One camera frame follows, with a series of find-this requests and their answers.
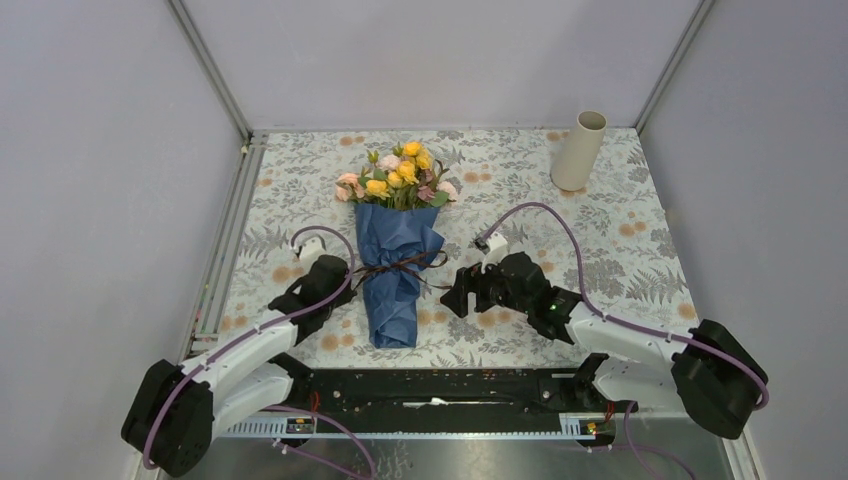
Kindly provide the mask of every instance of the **blue wrapping paper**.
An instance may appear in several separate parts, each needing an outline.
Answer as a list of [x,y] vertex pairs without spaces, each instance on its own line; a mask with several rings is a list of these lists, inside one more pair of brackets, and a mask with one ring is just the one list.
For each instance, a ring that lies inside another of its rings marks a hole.
[[[367,203],[356,205],[356,243],[366,267],[390,266],[423,252],[424,263],[433,263],[445,239],[433,231],[438,208],[393,210]],[[423,270],[414,264],[405,267]],[[363,283],[368,330],[376,348],[414,347],[418,339],[415,301],[421,285],[397,268],[372,274]]]

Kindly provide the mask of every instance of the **floral pattern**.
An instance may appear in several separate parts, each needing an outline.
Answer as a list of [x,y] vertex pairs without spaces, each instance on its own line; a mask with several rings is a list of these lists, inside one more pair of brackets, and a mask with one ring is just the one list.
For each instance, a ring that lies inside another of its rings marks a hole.
[[[225,315],[215,326],[219,341],[250,328],[265,305],[303,274],[286,247],[295,230],[327,225],[354,240],[353,206],[334,199],[335,180],[361,168],[366,149],[387,154],[409,141],[426,144],[450,168],[446,179],[459,196],[436,221],[449,262],[423,273],[429,283],[449,284],[457,268],[480,261],[472,240],[510,207],[544,202],[573,225],[589,295],[601,308],[625,318],[694,326],[697,315],[636,132],[607,131],[590,181],[577,192],[560,191],[548,177],[551,156],[567,136],[542,129],[272,133]],[[499,231],[512,252],[527,252],[552,283],[577,289],[575,253],[547,212],[519,212]],[[325,240],[329,253],[346,257],[340,242],[328,235]],[[375,349],[357,297],[290,353],[324,368],[575,366],[588,353],[541,337],[523,315],[505,309],[456,318],[439,304],[440,294],[422,284],[414,349]]]

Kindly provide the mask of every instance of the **yellow rose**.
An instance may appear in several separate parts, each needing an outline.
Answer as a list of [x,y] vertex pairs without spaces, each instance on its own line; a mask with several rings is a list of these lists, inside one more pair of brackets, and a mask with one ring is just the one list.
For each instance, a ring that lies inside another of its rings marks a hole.
[[430,152],[428,152],[426,148],[422,148],[418,151],[418,155],[415,156],[415,164],[418,165],[418,168],[420,169],[426,169],[433,166],[433,158],[430,156]]
[[418,179],[415,178],[415,164],[409,160],[400,162],[396,171],[406,183],[418,183]]
[[410,157],[418,155],[419,150],[421,150],[421,144],[418,142],[409,142],[403,146],[403,154]]
[[397,172],[389,172],[388,183],[392,188],[400,188],[403,186],[403,178]]
[[365,182],[365,193],[372,197],[389,198],[389,186],[382,180],[368,180]]

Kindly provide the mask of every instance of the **flower bouquet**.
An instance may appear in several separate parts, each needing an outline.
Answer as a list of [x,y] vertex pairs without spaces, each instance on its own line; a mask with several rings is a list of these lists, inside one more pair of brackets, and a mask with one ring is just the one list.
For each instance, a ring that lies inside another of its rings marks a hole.
[[457,191],[442,181],[448,170],[418,142],[398,145],[382,158],[369,151],[368,161],[359,175],[339,177],[336,198],[355,204],[369,338],[376,348],[414,347],[418,274],[434,266],[441,252],[445,239],[433,224]]

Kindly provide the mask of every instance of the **gray floor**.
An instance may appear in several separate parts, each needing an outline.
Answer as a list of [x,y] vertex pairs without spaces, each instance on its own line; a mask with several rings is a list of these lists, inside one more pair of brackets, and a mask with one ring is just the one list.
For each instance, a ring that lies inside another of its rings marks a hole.
[[[733,475],[722,442],[691,421],[681,419],[632,420],[637,443],[664,448],[682,458],[704,479]],[[619,421],[619,438],[623,444]],[[574,443],[529,440],[381,440],[366,441],[378,464],[379,479],[542,480],[542,479],[650,479],[630,451],[587,454],[569,450]],[[311,440],[304,447],[348,468],[367,473],[356,447],[344,440]],[[667,480],[688,479],[674,462],[650,453],[643,457]],[[267,440],[222,438],[186,480],[341,480],[345,475],[312,460],[283,456]]]

